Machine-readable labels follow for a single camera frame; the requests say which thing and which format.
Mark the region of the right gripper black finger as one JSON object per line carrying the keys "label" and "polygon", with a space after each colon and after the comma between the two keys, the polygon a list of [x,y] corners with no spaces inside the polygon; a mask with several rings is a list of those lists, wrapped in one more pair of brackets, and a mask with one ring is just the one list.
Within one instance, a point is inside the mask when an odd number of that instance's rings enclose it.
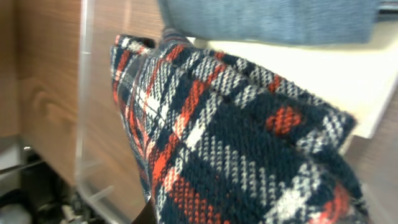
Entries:
{"label": "right gripper black finger", "polygon": [[132,224],[156,224],[154,200],[151,197]]}

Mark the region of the red plaid shirt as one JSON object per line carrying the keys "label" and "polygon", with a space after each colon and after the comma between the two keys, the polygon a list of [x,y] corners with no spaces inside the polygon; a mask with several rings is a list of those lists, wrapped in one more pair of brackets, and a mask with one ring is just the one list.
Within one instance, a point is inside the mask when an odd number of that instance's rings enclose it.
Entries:
{"label": "red plaid shirt", "polygon": [[369,223],[348,113],[168,28],[121,34],[113,98],[157,223]]}

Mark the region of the blue jeans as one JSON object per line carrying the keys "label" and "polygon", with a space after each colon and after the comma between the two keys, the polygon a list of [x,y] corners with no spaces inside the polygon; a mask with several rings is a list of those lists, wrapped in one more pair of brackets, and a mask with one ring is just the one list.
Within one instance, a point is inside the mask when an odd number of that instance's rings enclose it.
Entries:
{"label": "blue jeans", "polygon": [[325,45],[368,42],[376,0],[161,0],[165,25],[207,40]]}

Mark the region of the cream cloth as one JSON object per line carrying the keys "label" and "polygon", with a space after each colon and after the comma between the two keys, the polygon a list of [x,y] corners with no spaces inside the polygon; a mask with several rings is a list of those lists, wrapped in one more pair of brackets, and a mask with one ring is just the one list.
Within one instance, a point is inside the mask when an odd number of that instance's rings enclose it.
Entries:
{"label": "cream cloth", "polygon": [[355,116],[354,134],[371,138],[397,82],[397,22],[377,23],[367,44],[298,46],[206,41],[255,62]]}

